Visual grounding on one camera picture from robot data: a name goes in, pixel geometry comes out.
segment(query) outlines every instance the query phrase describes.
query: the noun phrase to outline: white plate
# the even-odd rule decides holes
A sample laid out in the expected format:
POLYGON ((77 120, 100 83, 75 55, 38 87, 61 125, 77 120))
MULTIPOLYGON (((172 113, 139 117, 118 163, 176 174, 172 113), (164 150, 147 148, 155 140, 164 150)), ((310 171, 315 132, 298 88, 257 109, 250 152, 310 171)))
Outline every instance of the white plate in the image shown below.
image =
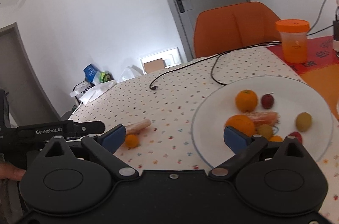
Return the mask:
POLYGON ((235 106, 236 95, 250 89, 258 95, 256 112, 276 111, 280 123, 275 134, 283 139, 297 131, 295 118, 308 112, 313 118, 308 132, 301 133, 303 145, 315 161, 321 159, 332 137, 332 113, 326 101, 313 88, 294 79, 262 76, 233 82, 212 93, 196 111, 192 123, 192 139, 202 159, 216 167, 231 158, 234 153, 223 139, 224 124, 233 115, 241 114, 235 106), (274 93, 272 109, 262 108, 260 99, 264 94, 274 93))

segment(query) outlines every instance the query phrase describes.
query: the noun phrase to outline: human hand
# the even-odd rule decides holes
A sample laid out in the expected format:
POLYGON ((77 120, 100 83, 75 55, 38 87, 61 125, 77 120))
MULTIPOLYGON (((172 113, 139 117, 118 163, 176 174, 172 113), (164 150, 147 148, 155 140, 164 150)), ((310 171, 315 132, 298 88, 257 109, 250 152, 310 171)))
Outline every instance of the human hand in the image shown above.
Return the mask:
POLYGON ((0 179, 21 181, 25 173, 24 169, 17 168, 9 163, 0 163, 0 179))

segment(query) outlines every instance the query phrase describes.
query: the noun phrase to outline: white floral tablecloth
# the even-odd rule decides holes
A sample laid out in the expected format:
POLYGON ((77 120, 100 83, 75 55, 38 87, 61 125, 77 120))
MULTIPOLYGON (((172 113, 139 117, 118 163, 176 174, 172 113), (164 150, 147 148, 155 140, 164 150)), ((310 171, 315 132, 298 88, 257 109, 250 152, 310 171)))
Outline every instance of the white floral tablecloth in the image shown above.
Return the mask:
MULTIPOLYGON (((132 124, 150 119, 152 126, 139 135, 140 145, 134 149, 120 147, 115 156, 140 172, 143 169, 210 168, 196 152, 191 140, 191 121, 196 109, 221 85, 210 77, 214 59, 197 63, 161 77, 149 89, 150 82, 163 71, 137 77, 114 86, 90 104, 82 105, 71 119, 103 121, 106 130, 117 124, 132 124)), ((235 51, 220 58, 214 77, 230 83, 242 78, 262 75, 301 78, 265 47, 235 51)), ((321 213, 339 223, 339 131, 335 121, 332 144, 319 166, 328 180, 329 191, 321 213)))

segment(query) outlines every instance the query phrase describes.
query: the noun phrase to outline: plate rim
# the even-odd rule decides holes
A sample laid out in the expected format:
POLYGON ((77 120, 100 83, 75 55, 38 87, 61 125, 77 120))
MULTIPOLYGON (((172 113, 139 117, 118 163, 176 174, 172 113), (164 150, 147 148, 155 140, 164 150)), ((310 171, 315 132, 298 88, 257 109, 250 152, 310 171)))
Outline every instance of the plate rim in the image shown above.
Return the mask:
POLYGON ((323 151, 323 153, 321 154, 321 156, 315 160, 316 162, 319 162, 319 161, 321 160, 321 158, 325 155, 325 153, 326 153, 328 147, 329 147, 330 144, 331 144, 332 138, 333 138, 333 126, 334 126, 334 121, 333 121, 333 113, 332 113, 332 111, 331 111, 331 108, 329 107, 328 103, 327 103, 326 100, 323 98, 323 96, 321 96, 321 95, 318 93, 318 91, 316 91, 313 87, 309 86, 307 83, 302 82, 302 81, 299 81, 299 80, 294 79, 294 78, 289 78, 289 77, 284 77, 284 76, 272 76, 272 75, 254 76, 254 77, 242 78, 242 79, 239 79, 239 80, 237 80, 237 81, 230 82, 229 84, 224 85, 224 86, 220 87, 219 89, 213 91, 211 94, 209 94, 209 95, 204 99, 204 101, 203 101, 203 102, 198 106, 198 108, 196 109, 196 111, 195 111, 195 113, 194 113, 194 115, 193 115, 192 124, 191 124, 191 139, 192 139, 192 142, 193 142, 193 146, 194 146, 196 152, 199 154, 200 158, 201 158, 201 159, 202 159, 202 160, 203 160, 210 168, 214 168, 214 167, 213 167, 213 166, 212 166, 212 165, 204 158, 204 156, 202 156, 202 154, 200 153, 200 151, 199 151, 199 149, 198 149, 198 147, 197 147, 197 145, 196 145, 196 143, 195 143, 195 141, 194 141, 193 126, 194 126, 194 122, 195 122, 195 119, 196 119, 196 115, 197 115, 197 113, 199 112, 200 107, 205 103, 205 101, 206 101, 210 96, 212 96, 214 93, 216 93, 216 92, 219 91, 220 89, 222 89, 222 88, 224 88, 224 87, 227 87, 227 86, 229 86, 230 84, 235 83, 235 82, 239 82, 239 81, 242 81, 242 80, 245 80, 245 79, 257 78, 257 77, 277 77, 277 78, 286 78, 286 79, 291 79, 291 80, 296 81, 296 82, 300 82, 300 83, 306 85, 307 87, 311 88, 312 90, 314 90, 314 91, 315 91, 315 92, 316 92, 316 93, 317 93, 317 94, 325 101, 326 106, 327 106, 327 108, 328 108, 328 110, 329 110, 329 113, 331 114, 332 130, 331 130, 331 134, 330 134, 330 139, 329 139, 329 141, 328 141, 328 144, 327 144, 325 150, 323 151))

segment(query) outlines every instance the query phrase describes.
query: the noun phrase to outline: orange fruit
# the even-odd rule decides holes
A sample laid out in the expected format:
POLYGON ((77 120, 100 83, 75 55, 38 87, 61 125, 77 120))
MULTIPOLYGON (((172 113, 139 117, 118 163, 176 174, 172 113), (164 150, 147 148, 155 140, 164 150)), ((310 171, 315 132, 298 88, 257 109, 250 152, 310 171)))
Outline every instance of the orange fruit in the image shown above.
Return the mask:
POLYGON ((235 115, 227 120, 225 127, 232 126, 240 132, 246 134, 248 137, 251 137, 255 134, 254 123, 249 117, 244 115, 235 115))
POLYGON ((235 105, 242 113, 253 112, 258 105, 258 96, 252 90, 243 90, 235 97, 235 105))
POLYGON ((270 138, 270 142, 282 142, 282 141, 283 141, 282 138, 278 135, 272 136, 270 138))
POLYGON ((125 145, 129 148, 135 148, 139 144, 139 139, 136 135, 130 134, 125 138, 125 145))

